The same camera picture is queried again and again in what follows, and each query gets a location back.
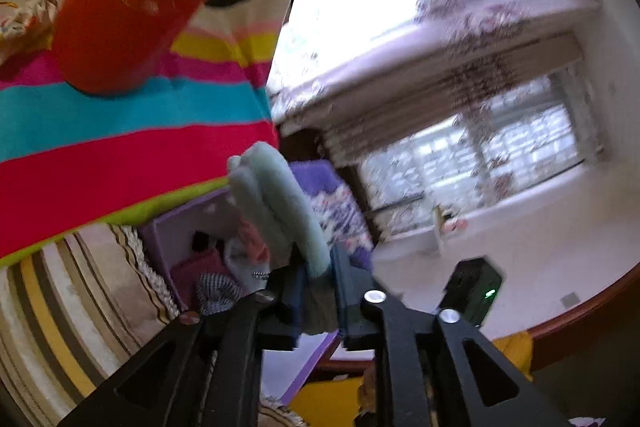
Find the metal screw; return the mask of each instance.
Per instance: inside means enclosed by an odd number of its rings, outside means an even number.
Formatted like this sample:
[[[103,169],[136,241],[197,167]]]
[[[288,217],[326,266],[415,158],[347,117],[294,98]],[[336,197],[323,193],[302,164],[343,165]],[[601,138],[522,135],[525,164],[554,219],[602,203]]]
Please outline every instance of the metal screw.
[[[447,308],[446,310],[442,310],[440,312],[440,318],[443,320],[443,322],[454,324],[460,320],[460,314],[455,310]]]
[[[255,300],[268,304],[276,299],[276,294],[269,290],[258,290],[254,293]]]
[[[178,320],[185,326],[194,326],[200,322],[200,314],[198,312],[184,312],[178,317]]]
[[[380,304],[380,302],[385,301],[386,293],[381,292],[380,290],[369,290],[364,294],[364,298],[367,302],[372,304]]]

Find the yellow cloth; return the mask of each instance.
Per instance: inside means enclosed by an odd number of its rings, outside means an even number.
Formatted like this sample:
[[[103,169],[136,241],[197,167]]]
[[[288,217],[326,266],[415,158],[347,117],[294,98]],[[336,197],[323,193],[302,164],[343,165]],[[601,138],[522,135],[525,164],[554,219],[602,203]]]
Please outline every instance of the yellow cloth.
[[[531,359],[533,358],[533,339],[529,331],[520,331],[508,337],[495,339],[494,346],[497,347],[525,377],[533,381],[530,373]]]
[[[360,410],[361,385],[362,378],[308,383],[290,407],[312,427],[351,427]]]

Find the black electronic device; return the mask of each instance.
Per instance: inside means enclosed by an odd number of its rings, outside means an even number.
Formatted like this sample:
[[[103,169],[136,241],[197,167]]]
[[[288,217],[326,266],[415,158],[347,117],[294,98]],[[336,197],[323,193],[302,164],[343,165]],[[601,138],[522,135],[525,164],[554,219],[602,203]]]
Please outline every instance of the black electronic device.
[[[480,327],[501,285],[500,271],[486,257],[460,261],[445,286],[438,307],[459,311],[467,322]]]

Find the folded towel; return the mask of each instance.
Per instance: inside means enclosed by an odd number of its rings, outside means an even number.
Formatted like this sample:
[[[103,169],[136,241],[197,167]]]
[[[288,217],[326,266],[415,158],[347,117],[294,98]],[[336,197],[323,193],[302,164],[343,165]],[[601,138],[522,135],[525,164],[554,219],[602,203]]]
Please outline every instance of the folded towel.
[[[269,248],[255,226],[242,216],[238,222],[238,237],[242,241],[247,259],[251,263],[260,265],[269,263]]]
[[[324,233],[283,156],[258,142],[230,158],[227,168],[236,204],[267,243],[272,266],[288,264],[296,243],[311,279],[327,272],[331,257]]]

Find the white wall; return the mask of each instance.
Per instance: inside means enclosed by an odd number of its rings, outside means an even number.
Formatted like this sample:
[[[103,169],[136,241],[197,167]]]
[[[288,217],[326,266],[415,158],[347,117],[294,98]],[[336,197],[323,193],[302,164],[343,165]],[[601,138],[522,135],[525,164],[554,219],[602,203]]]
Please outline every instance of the white wall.
[[[614,158],[640,173],[640,8],[599,0],[601,11],[576,28]]]
[[[488,256],[505,282],[483,327],[489,338],[529,328],[565,311],[560,299],[596,295],[640,262],[640,196],[623,168],[572,169],[469,216],[442,256],[420,237],[374,251],[374,273],[409,307],[431,311],[454,266]]]

